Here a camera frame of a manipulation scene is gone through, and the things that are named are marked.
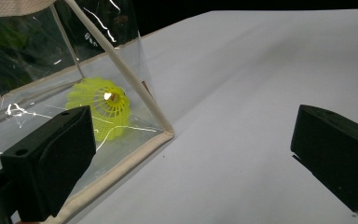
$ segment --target white tabletop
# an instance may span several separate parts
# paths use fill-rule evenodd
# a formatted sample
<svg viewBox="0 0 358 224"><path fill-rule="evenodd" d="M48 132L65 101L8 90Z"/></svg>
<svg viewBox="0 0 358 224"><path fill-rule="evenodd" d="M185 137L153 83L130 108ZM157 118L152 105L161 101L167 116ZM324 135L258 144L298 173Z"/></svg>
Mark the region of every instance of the white tabletop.
<svg viewBox="0 0 358 224"><path fill-rule="evenodd" d="M299 105L358 122L358 9L209 12L143 46L176 136L71 222L358 223L290 151Z"/></svg>

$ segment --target clear plastic sheet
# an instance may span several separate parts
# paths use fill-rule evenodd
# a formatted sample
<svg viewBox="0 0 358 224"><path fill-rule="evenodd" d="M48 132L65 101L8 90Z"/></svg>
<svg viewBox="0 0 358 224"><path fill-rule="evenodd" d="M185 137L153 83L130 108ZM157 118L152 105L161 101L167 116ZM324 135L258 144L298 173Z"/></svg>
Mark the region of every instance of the clear plastic sheet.
<svg viewBox="0 0 358 224"><path fill-rule="evenodd" d="M152 95L131 1L76 3ZM92 82L113 83L116 91L94 90ZM101 95L90 101L87 94ZM123 104L128 107L119 124L101 112L118 99L126 99ZM29 15L0 17L0 154L63 110L81 105L91 106L94 133L101 130L99 121L109 131L97 137L97 154L72 194L163 133L163 128L66 2Z"/></svg>

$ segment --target dark background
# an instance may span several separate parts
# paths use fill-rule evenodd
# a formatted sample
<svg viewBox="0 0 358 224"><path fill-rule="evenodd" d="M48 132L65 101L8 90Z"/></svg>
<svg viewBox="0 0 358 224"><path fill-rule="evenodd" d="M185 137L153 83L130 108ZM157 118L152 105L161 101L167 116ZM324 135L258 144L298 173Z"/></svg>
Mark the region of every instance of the dark background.
<svg viewBox="0 0 358 224"><path fill-rule="evenodd" d="M147 35L183 19L212 10L329 10L358 8L358 0L349 1L232 1L232 0L132 0L139 32Z"/></svg>

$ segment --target beige fabric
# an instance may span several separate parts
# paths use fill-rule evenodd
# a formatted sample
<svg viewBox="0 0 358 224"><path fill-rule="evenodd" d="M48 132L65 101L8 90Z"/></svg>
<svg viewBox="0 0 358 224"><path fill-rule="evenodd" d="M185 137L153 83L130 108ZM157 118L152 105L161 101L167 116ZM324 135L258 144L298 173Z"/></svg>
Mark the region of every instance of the beige fabric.
<svg viewBox="0 0 358 224"><path fill-rule="evenodd" d="M0 17L23 16L47 8L56 0L0 0Z"/></svg>

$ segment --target neon yellow plastic object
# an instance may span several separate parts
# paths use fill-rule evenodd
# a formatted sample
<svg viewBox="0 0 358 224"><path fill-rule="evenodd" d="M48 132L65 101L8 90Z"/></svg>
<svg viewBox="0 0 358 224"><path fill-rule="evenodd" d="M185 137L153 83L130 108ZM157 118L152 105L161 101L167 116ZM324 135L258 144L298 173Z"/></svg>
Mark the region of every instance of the neon yellow plastic object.
<svg viewBox="0 0 358 224"><path fill-rule="evenodd" d="M95 140L112 140L122 135L129 124L130 100L124 91L110 80L84 78L66 96L67 109L89 105Z"/></svg>

